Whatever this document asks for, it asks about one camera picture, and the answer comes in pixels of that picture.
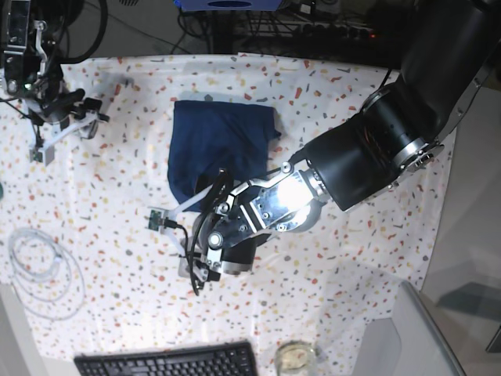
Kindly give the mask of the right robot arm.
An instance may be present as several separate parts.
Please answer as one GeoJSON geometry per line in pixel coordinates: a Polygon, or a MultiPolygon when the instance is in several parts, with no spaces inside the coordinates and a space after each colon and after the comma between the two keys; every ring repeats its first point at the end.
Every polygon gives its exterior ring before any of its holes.
{"type": "Polygon", "coordinates": [[[102,113],[102,101],[88,98],[84,89],[66,87],[62,67],[87,60],[100,46],[108,21],[108,5],[99,2],[99,27],[93,43],[81,55],[64,57],[60,43],[82,11],[81,1],[3,1],[1,3],[1,67],[6,99],[27,106],[37,145],[40,129],[55,125],[61,132],[81,124],[91,139],[97,124],[110,119],[102,113]]]}

